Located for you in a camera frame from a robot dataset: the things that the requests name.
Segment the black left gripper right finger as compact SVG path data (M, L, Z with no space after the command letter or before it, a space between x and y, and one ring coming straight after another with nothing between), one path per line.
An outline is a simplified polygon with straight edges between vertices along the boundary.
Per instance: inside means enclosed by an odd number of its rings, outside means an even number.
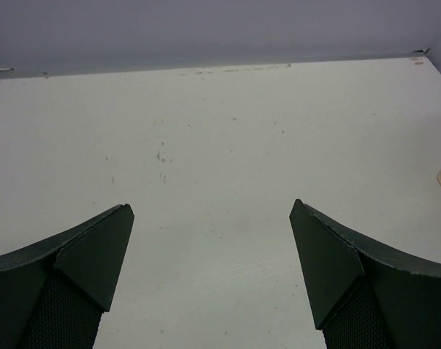
M441 263L347 228L299 199L289 218L327 348L441 348Z

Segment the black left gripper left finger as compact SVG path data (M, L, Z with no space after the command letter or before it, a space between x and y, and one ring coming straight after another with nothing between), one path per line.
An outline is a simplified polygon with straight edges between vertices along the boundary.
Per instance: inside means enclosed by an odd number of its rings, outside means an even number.
M92 348L133 223L131 206L117 205L0 255L0 348Z

